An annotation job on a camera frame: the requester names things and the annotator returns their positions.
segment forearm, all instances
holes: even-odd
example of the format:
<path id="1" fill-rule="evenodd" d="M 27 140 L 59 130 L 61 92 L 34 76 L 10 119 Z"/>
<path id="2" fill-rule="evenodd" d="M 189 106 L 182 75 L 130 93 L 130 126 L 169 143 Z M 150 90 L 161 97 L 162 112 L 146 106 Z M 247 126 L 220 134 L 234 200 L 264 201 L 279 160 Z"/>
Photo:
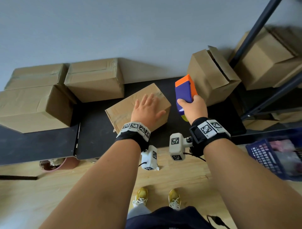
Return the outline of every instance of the forearm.
<path id="1" fill-rule="evenodd" d="M 213 180 L 238 228 L 294 228 L 302 197 L 227 139 L 204 149 Z"/>
<path id="2" fill-rule="evenodd" d="M 140 147 L 134 140 L 115 142 L 40 229 L 124 228 L 139 158 Z"/>

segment orange plastic part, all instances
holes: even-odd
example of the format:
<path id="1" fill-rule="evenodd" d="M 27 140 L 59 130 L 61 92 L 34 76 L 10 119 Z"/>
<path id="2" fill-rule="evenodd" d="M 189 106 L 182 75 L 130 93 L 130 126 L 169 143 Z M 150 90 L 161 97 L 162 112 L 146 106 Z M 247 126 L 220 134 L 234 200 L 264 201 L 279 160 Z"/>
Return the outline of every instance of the orange plastic part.
<path id="1" fill-rule="evenodd" d="M 192 78 L 190 77 L 190 75 L 186 75 L 184 77 L 182 77 L 181 79 L 177 80 L 175 82 L 175 87 L 183 84 L 184 82 L 187 82 L 187 81 L 190 81 L 190 89 L 191 89 L 191 96 L 192 98 L 194 97 L 194 95 L 198 95 L 197 94 L 197 91 L 196 91 L 196 88 L 195 88 L 195 84 L 194 84 L 194 81 L 192 80 Z"/>

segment wooden floor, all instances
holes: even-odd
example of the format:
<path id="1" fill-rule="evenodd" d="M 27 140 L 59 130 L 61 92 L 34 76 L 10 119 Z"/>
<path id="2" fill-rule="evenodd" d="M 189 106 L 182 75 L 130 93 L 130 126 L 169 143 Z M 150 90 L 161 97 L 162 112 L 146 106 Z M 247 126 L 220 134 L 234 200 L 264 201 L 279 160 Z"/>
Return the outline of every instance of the wooden floor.
<path id="1" fill-rule="evenodd" d="M 73 170 L 42 173 L 38 162 L 0 167 L 1 175 L 37 176 L 37 181 L 0 181 L 0 229 L 38 228 L 80 177 L 94 164 L 83 161 Z M 138 170 L 132 199 L 137 189 L 147 186 L 147 207 L 155 210 L 168 205 L 168 193 L 176 188 L 182 207 L 195 206 L 201 215 L 217 215 L 236 228 L 218 191 L 207 164 L 187 155 L 184 162 L 173 161 L 167 148 L 159 149 L 160 171 Z M 302 182 L 290 182 L 302 193 Z"/>

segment gray wall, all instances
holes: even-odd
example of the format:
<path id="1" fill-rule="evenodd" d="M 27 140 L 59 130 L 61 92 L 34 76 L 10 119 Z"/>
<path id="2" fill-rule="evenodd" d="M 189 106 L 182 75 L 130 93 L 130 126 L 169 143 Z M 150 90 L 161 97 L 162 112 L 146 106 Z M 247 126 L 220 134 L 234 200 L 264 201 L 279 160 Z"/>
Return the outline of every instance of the gray wall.
<path id="1" fill-rule="evenodd" d="M 125 82 L 183 76 L 207 45 L 225 56 L 268 0 L 4 0 L 0 90 L 17 67 L 120 57 Z M 302 27 L 283 0 L 270 23 Z"/>

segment yellow shoe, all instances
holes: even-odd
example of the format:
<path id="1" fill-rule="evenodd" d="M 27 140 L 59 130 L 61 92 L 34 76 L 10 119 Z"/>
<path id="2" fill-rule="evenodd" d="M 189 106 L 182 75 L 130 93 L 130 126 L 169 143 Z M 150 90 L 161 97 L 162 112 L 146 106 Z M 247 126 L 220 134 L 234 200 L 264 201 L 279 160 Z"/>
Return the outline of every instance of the yellow shoe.
<path id="1" fill-rule="evenodd" d="M 181 200 L 180 200 L 180 196 L 179 194 L 175 191 L 175 189 L 172 189 L 169 193 L 169 207 L 173 208 L 174 210 L 180 210 L 180 204 L 181 204 Z"/>
<path id="2" fill-rule="evenodd" d="M 133 207 L 137 207 L 139 204 L 144 204 L 146 206 L 148 200 L 148 189 L 145 187 L 142 187 L 138 190 L 135 200 L 132 202 Z"/>

